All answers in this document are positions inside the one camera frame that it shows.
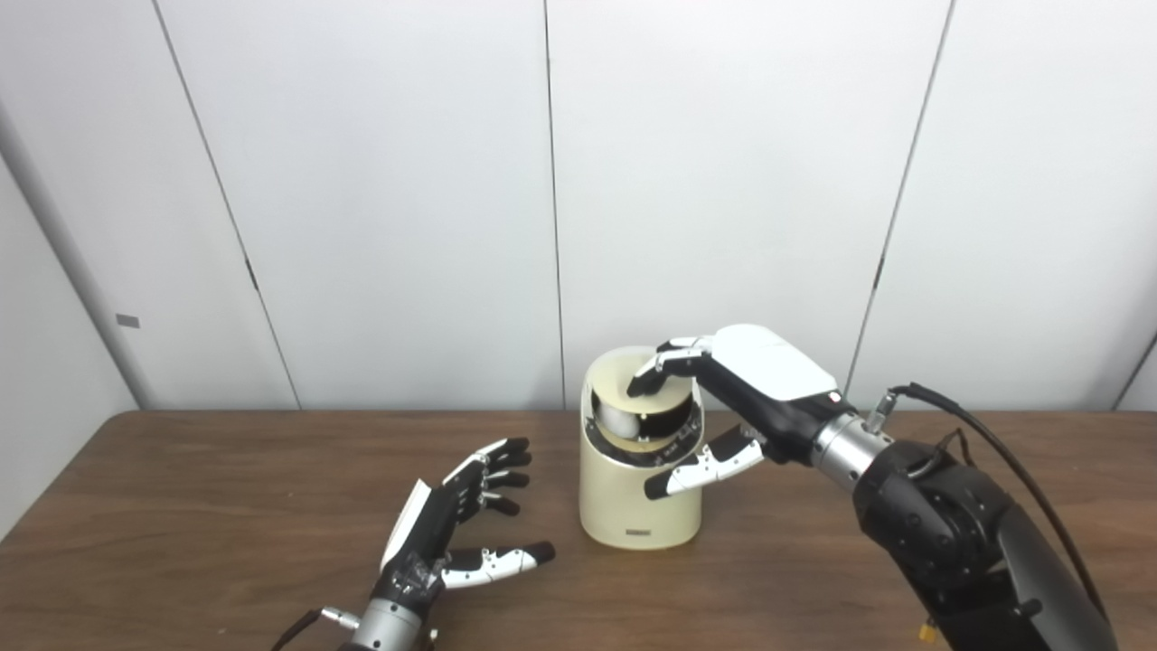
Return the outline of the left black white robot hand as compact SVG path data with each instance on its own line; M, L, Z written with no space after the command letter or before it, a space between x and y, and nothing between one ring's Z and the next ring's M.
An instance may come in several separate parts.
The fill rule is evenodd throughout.
M457 528L482 511L516 516L521 508L501 487L526 487L532 463L526 438L507 438L466 454L436 486L418 479L401 506L373 585L373 601L395 602L426 617L445 590L476 589L507 580L553 561L553 543L451 547Z

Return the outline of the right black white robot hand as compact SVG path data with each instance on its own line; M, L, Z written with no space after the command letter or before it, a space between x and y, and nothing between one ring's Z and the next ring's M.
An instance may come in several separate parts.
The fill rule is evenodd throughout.
M740 424L648 478L648 500L723 481L765 460L810 468L823 429L854 410L833 375L762 325L729 325L710 336L661 343L632 376L627 395L657 394L675 376L695 380L734 410Z

